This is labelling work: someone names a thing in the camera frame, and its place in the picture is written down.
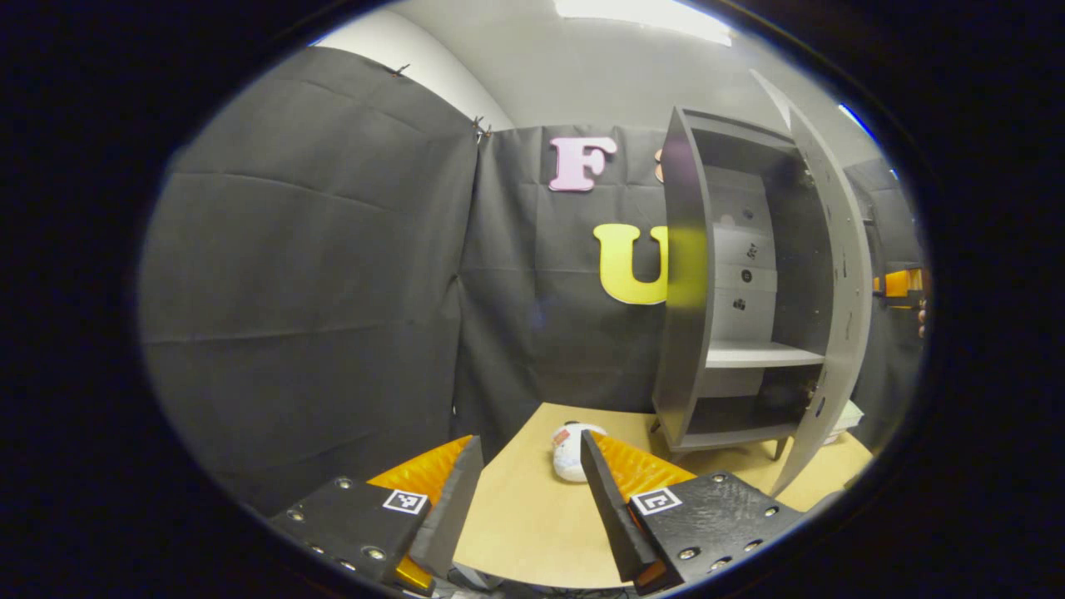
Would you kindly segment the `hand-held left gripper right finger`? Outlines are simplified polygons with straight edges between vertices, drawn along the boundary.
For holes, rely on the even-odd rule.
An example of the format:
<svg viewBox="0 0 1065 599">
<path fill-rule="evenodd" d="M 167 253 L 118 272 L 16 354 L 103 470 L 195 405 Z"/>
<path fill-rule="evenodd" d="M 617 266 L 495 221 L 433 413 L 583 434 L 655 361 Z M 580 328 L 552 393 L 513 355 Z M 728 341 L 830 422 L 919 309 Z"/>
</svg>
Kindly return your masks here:
<svg viewBox="0 0 1065 599">
<path fill-rule="evenodd" d="M 733 473 L 689 473 L 597 431 L 581 431 L 581 470 L 617 573 L 639 596 L 727 572 L 804 516 Z"/>
</svg>

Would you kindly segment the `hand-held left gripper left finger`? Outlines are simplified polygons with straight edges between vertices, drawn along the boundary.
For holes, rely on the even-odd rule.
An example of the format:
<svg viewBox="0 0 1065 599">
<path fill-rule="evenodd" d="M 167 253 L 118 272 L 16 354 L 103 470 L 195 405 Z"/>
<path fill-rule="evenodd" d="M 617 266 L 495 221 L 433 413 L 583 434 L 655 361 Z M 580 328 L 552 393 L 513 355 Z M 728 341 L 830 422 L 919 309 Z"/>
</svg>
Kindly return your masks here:
<svg viewBox="0 0 1065 599">
<path fill-rule="evenodd" d="M 368 480 L 335 475 L 269 523 L 349 573 L 430 596 L 453 569 L 482 472 L 482 440 L 466 435 Z"/>
</svg>

